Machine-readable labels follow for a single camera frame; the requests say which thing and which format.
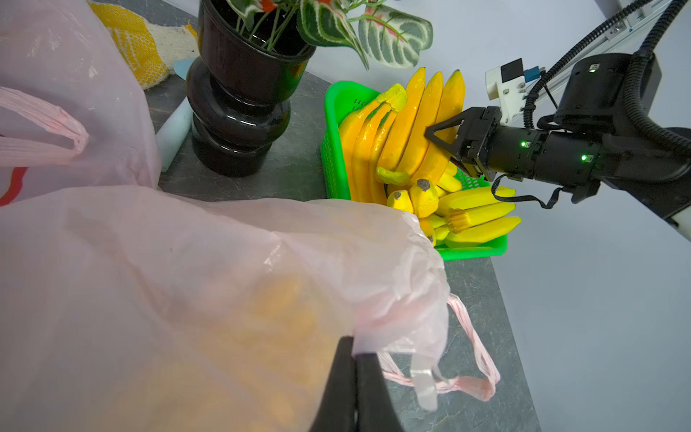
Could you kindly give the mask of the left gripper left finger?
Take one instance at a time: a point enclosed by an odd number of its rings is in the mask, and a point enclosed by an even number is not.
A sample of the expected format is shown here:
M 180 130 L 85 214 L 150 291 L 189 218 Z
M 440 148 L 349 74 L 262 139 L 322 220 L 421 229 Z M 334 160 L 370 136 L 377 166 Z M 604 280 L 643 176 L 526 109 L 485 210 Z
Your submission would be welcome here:
M 356 430 L 356 360 L 352 357 L 352 350 L 353 338 L 340 338 L 321 403 L 309 432 Z

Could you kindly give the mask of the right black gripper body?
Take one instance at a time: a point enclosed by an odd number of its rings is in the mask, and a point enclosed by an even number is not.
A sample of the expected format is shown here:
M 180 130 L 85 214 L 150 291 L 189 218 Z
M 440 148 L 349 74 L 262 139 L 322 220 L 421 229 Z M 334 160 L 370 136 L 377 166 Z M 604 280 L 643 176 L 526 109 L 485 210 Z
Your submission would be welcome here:
M 572 203 L 594 196 L 600 182 L 591 177 L 600 145 L 566 132 L 501 125 L 496 107 L 475 107 L 475 122 L 462 145 L 486 146 L 486 176 L 531 179 L 557 185 Z

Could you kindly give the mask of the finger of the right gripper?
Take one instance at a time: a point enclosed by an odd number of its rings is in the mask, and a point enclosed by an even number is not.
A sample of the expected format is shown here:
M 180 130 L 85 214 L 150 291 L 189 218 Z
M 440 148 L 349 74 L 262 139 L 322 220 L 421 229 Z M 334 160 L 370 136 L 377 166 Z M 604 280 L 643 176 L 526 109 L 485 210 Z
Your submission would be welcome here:
M 472 107 L 447 120 L 428 126 L 424 136 L 440 149 L 460 149 L 474 122 L 475 108 Z M 438 133 L 446 131 L 451 131 L 453 137 L 445 139 L 438 136 Z
M 485 145 L 443 146 L 443 150 L 451 156 L 453 163 L 468 176 L 473 178 L 486 176 Z

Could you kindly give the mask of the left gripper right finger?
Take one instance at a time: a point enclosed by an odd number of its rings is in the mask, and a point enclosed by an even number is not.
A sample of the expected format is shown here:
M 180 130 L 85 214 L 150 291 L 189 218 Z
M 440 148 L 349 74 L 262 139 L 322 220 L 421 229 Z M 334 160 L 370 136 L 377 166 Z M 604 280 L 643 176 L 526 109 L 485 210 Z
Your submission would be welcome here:
M 356 360 L 356 431 L 403 432 L 376 354 Z

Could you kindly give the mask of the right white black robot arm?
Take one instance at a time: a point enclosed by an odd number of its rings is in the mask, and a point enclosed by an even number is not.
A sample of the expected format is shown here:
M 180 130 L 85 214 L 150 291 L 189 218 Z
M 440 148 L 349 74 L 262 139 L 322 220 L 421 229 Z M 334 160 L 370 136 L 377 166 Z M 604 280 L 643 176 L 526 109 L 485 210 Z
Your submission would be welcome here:
M 580 203 L 608 185 L 688 236 L 690 131 L 661 127 L 649 116 L 661 80 L 655 49 L 684 6 L 670 2 L 636 52 L 583 57 L 642 3 L 601 23 L 531 88 L 522 127 L 502 125 L 498 107 L 473 107 L 429 126 L 426 138 L 493 188 L 505 177 L 554 185 L 545 210 L 561 193 Z

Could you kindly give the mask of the small yellow banana bunch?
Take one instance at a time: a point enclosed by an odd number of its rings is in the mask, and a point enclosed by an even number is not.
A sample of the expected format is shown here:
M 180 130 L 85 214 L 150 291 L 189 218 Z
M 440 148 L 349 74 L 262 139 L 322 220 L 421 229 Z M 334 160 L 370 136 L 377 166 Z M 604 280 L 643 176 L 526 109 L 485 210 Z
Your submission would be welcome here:
M 448 193 L 462 189 L 460 181 L 455 178 L 457 171 L 453 162 L 442 161 L 435 166 L 423 165 L 412 178 L 384 168 L 377 169 L 377 176 L 388 186 L 388 207 L 424 219 L 439 207 L 438 189 Z

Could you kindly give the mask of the pink strawberry plastic bag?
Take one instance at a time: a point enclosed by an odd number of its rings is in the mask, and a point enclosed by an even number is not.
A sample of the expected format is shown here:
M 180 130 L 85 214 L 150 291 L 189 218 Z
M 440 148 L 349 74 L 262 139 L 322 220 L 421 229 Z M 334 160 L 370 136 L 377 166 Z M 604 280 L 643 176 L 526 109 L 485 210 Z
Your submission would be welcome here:
M 85 1 L 1 5 L 1 203 L 64 188 L 154 187 L 143 90 Z

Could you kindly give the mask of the potted plant black vase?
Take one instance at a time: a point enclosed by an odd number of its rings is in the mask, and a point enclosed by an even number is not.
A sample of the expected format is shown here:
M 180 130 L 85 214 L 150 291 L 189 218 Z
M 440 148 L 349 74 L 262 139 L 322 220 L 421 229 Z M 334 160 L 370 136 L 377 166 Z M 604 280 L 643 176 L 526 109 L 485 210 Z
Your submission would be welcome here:
M 350 49 L 366 68 L 412 68 L 433 40 L 430 21 L 383 1 L 203 0 L 186 80 L 194 152 L 218 174 L 251 176 L 287 129 L 318 47 Z

